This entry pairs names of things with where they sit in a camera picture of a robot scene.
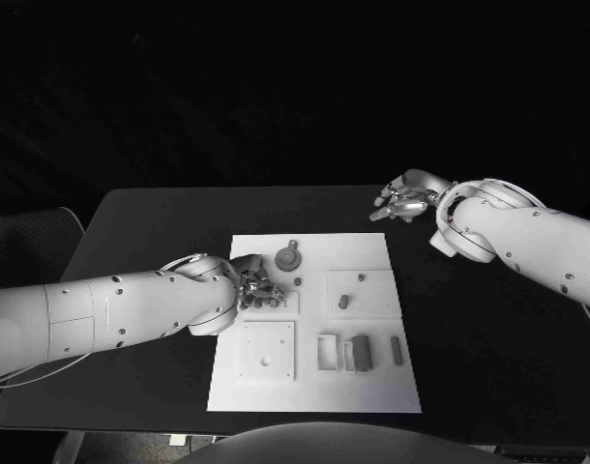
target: round object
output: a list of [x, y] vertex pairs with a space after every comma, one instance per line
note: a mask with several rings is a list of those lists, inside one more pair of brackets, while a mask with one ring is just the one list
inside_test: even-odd
[[294, 248], [284, 248], [275, 254], [275, 265], [281, 271], [294, 271], [301, 264], [301, 253]]

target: small part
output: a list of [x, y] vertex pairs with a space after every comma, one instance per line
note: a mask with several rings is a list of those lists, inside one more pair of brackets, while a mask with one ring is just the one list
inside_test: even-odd
[[343, 342], [343, 364], [346, 365], [346, 372], [357, 372], [355, 369], [355, 354], [353, 354], [353, 342]]
[[317, 335], [317, 369], [339, 370], [339, 353], [336, 351], [336, 335]]
[[339, 307], [342, 309], [346, 309], [349, 302], [350, 302], [350, 297], [347, 295], [343, 295], [340, 297]]
[[297, 243], [290, 240], [288, 247], [281, 249], [275, 254], [275, 265], [281, 271], [291, 272], [301, 265], [301, 253], [297, 249]]
[[370, 345], [368, 344], [368, 336], [357, 335], [353, 337], [353, 357], [355, 369], [357, 372], [373, 370], [373, 360], [370, 359]]
[[396, 336], [392, 337], [392, 353], [395, 355], [395, 365], [402, 365], [401, 343]]

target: white paper sheet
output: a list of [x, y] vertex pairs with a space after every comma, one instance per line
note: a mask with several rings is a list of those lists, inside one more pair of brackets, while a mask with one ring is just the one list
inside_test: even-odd
[[[278, 250], [295, 240], [301, 266], [287, 273], [274, 264]], [[259, 253], [272, 282], [284, 292], [298, 293], [298, 314], [239, 312], [233, 325], [218, 336], [207, 411], [421, 413], [419, 396], [408, 353], [402, 320], [339, 320], [329, 318], [326, 272], [389, 271], [383, 234], [239, 235], [232, 255]], [[294, 285], [294, 278], [301, 285]], [[294, 327], [294, 381], [255, 383], [239, 380], [242, 321], [288, 321]], [[317, 335], [336, 334], [339, 360], [343, 341], [365, 334], [370, 341], [373, 370], [347, 372], [317, 369]], [[401, 340], [402, 365], [395, 365], [391, 337]]]

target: table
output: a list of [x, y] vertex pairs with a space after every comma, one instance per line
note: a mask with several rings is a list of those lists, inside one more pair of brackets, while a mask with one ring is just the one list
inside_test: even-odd
[[4, 391], [0, 427], [232, 435], [288, 422], [350, 421], [477, 445], [590, 448], [590, 323], [580, 305], [499, 260], [447, 258], [428, 244], [431, 212], [411, 224], [370, 222], [381, 188], [115, 190], [63, 280], [154, 270], [194, 252], [229, 256], [233, 234], [383, 232], [422, 415], [206, 412], [216, 338], [183, 331], [94, 354]]

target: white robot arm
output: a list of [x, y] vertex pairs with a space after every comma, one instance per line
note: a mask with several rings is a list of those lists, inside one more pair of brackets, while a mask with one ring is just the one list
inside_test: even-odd
[[438, 232], [431, 245], [473, 261], [499, 259], [509, 268], [590, 306], [590, 220], [545, 207], [530, 193], [505, 181], [451, 183], [411, 169], [375, 200], [389, 205], [372, 220], [411, 222], [437, 207]]
[[176, 272], [1, 289], [0, 377], [143, 343], [184, 326], [193, 335], [218, 334], [233, 322], [236, 306], [255, 297], [282, 299], [259, 255], [229, 263], [197, 254]]

